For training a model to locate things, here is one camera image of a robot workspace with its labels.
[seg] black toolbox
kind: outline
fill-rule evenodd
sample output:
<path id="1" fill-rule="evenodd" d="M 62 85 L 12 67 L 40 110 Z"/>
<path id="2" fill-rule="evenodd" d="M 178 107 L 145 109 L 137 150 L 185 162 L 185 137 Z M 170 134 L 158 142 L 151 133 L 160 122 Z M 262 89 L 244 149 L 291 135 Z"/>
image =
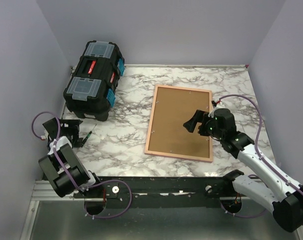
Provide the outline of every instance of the black toolbox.
<path id="1" fill-rule="evenodd" d="M 114 106 L 125 60 L 112 42 L 89 41 L 63 92 L 66 106 L 78 118 L 106 121 Z"/>

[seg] white marble countertop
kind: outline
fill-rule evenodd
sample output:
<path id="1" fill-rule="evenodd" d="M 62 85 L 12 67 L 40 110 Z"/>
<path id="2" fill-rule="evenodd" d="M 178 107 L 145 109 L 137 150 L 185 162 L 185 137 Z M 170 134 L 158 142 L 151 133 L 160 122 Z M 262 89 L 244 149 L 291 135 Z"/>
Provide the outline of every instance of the white marble countertop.
<path id="1" fill-rule="evenodd" d="M 108 120 L 82 119 L 80 137 L 85 137 L 97 124 L 84 147 L 74 149 L 87 170 L 98 176 L 146 177 L 220 177 L 236 169 L 253 173 L 225 152 L 217 141 L 213 141 L 212 163 L 144 154 L 156 84 L 212 90 L 214 100 L 227 94 L 240 94 L 256 101 L 246 68 L 127 67 L 119 80 Z M 254 139 L 259 123 L 255 108 L 236 97 L 223 102 L 234 114 L 237 129 Z M 77 119 L 67 108 L 63 118 Z M 274 160 L 265 127 L 259 147 Z"/>

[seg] white wall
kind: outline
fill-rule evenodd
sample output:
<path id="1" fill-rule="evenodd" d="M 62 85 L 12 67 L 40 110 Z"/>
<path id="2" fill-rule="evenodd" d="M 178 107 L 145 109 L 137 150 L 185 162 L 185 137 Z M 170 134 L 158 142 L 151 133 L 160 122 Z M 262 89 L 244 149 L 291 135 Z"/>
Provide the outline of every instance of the white wall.
<path id="1" fill-rule="evenodd" d="M 303 0 L 287 0 L 249 65 L 276 161 L 303 184 Z"/>
<path id="2" fill-rule="evenodd" d="M 36 1 L 0 1 L 0 240 L 20 238 L 46 154 L 31 121 L 40 111 L 62 111 L 69 71 Z"/>
<path id="3" fill-rule="evenodd" d="M 248 64 L 285 0 L 37 0 L 76 65 L 91 40 L 127 64 Z"/>

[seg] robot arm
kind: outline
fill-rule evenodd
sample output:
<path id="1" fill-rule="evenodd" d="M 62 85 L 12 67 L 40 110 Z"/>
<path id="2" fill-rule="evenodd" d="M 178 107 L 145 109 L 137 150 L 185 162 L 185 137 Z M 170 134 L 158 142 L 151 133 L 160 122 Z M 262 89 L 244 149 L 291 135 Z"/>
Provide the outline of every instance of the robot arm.
<path id="1" fill-rule="evenodd" d="M 236 192 L 265 207 L 272 213 L 276 222 L 288 232 L 293 232 L 303 224 L 303 196 L 288 183 L 302 192 L 303 186 L 280 170 L 266 156 L 263 156 L 264 161 L 259 157 L 254 141 L 245 133 L 237 131 L 234 115 L 229 109 L 216 106 L 210 113 L 197 110 L 183 126 L 192 133 L 197 123 L 201 123 L 198 128 L 201 136 L 219 141 L 225 151 L 250 167 L 266 184 L 264 186 L 248 176 L 240 175 L 232 182 Z M 278 171 L 283 179 L 268 165 Z"/>

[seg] toolbox handle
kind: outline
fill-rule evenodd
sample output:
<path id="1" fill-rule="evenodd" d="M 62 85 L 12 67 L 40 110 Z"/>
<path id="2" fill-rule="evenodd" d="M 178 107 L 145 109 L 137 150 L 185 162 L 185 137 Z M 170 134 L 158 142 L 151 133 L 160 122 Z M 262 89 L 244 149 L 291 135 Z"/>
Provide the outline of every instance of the toolbox handle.
<path id="1" fill-rule="evenodd" d="M 85 75 L 90 76 L 93 73 L 96 63 L 97 63 L 96 59 L 84 58 L 79 66 L 77 74 L 80 74 L 80 75 L 85 74 Z"/>
<path id="2" fill-rule="evenodd" d="M 115 65 L 115 64 L 110 62 L 110 65 L 111 65 L 112 69 L 117 73 L 118 77 L 120 78 L 121 77 L 121 72 L 118 69 L 117 64 Z"/>

